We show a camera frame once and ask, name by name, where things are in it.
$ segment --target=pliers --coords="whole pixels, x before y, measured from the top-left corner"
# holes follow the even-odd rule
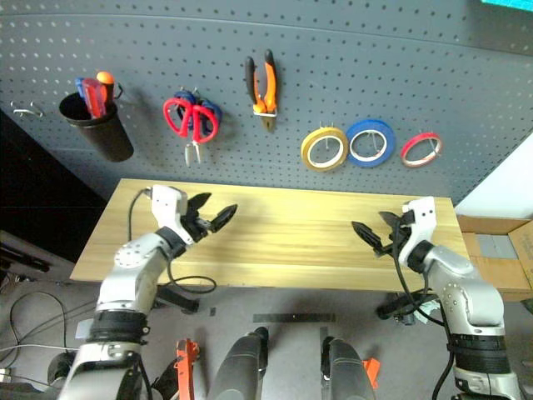
[[[274,130],[277,105],[276,105],[276,64],[271,50],[265,51],[266,69],[266,94],[261,98],[259,94],[258,81],[256,75],[256,64],[253,58],[247,57],[244,65],[245,77],[247,81],[248,95],[253,102],[253,113],[261,117],[263,127],[268,131]]]

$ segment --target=tape roll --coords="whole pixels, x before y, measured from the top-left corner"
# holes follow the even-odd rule
[[[375,134],[383,140],[383,146],[377,153],[370,157],[364,157],[357,153],[355,149],[356,139],[365,134]],[[346,132],[348,148],[350,150],[348,159],[359,167],[371,168],[385,162],[394,152],[396,139],[394,131],[383,121],[378,119],[365,119],[364,121],[356,122]]]
[[[425,140],[429,141],[436,141],[436,144],[433,145],[432,142],[430,142],[433,146],[433,151],[430,152],[427,156],[421,158],[420,160],[414,160],[410,161],[407,159],[407,153],[418,143],[424,142]],[[404,145],[404,147],[401,149],[400,157],[401,161],[406,167],[409,168],[417,168],[422,167],[423,165],[429,164],[431,161],[433,161],[436,156],[440,155],[442,153],[442,139],[441,137],[434,132],[424,132],[420,135],[416,135],[409,139],[407,143]]]
[[[332,139],[339,142],[339,151],[329,161],[314,162],[311,160],[311,150],[322,140]],[[337,168],[346,160],[348,154],[348,141],[344,132],[338,127],[321,127],[307,135],[301,143],[301,160],[306,167],[313,171],[329,171]]]

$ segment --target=wooden table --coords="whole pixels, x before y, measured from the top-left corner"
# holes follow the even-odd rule
[[[133,196],[154,183],[180,188],[190,198],[211,192],[212,197],[201,209],[207,219],[229,204],[239,206],[220,232],[204,238],[173,262],[175,278],[207,275],[219,285],[229,286],[401,290],[392,259],[374,257],[350,222],[366,223],[387,244],[390,228],[377,212],[401,214],[401,205],[414,196],[136,179],[123,179],[118,184],[72,279],[102,281],[106,277],[114,253],[127,241],[127,209]],[[433,242],[468,257],[449,198],[436,197],[436,216]],[[132,225],[134,238],[157,229],[150,200],[144,196],[135,206]],[[420,277],[405,270],[411,288],[420,288]],[[159,282],[168,282],[165,273]]]

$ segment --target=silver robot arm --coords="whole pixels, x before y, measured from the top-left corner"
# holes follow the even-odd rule
[[[142,380],[143,336],[150,332],[147,315],[157,294],[157,280],[172,259],[230,221],[237,205],[224,208],[212,221],[199,217],[210,193],[187,201],[187,194],[162,185],[143,191],[152,199],[159,229],[123,245],[102,282],[87,343],[76,355],[60,400],[137,399]]]
[[[431,244],[436,228],[433,197],[408,202],[402,211],[402,217],[390,212],[381,212],[381,216],[393,232],[395,227],[398,231],[397,237],[391,235],[391,239],[400,249],[400,265],[425,274],[429,287],[441,301],[448,349],[456,358],[456,386],[463,391],[453,398],[521,400],[518,381],[506,355],[500,294],[482,279],[470,260],[447,247]],[[392,255],[392,246],[383,247],[369,227],[360,222],[352,224],[378,256]]]

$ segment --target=pegboard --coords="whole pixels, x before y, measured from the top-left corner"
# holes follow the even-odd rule
[[[477,1],[5,1],[1,24],[0,107],[34,101],[45,117],[15,121],[104,197],[119,178],[154,178],[458,203],[533,126],[533,13]],[[266,48],[279,84],[272,133],[252,115],[243,80],[245,57],[262,72]],[[101,159],[57,110],[75,77],[99,70],[125,89],[117,105],[135,148],[126,162]],[[161,111],[181,86],[224,112],[202,164],[190,168],[186,141]],[[321,121],[346,131],[364,118],[394,129],[388,161],[305,168],[301,141]],[[401,146],[427,130],[442,136],[442,157],[405,168]],[[363,151],[372,147],[362,140]]]

